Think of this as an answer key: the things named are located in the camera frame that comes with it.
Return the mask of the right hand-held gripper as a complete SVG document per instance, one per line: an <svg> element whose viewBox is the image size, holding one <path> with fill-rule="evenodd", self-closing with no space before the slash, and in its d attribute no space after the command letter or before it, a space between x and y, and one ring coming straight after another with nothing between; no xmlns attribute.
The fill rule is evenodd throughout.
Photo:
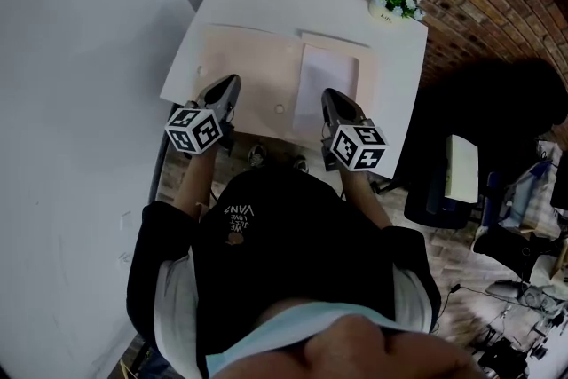
<svg viewBox="0 0 568 379"><path fill-rule="evenodd" d="M347 95L327 88L321 96L324 128L321 140L326 171L376 171L388 148L383 132Z"/></svg>

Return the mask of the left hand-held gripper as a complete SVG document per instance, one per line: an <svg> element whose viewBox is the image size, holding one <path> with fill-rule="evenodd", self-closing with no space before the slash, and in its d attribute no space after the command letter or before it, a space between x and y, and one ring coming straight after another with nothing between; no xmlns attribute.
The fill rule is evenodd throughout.
<svg viewBox="0 0 568 379"><path fill-rule="evenodd" d="M202 155L214 145L229 154L233 148L232 119L241 92L236 74L205 87L196 100L178 108L165 125L174 148L186 155Z"/></svg>

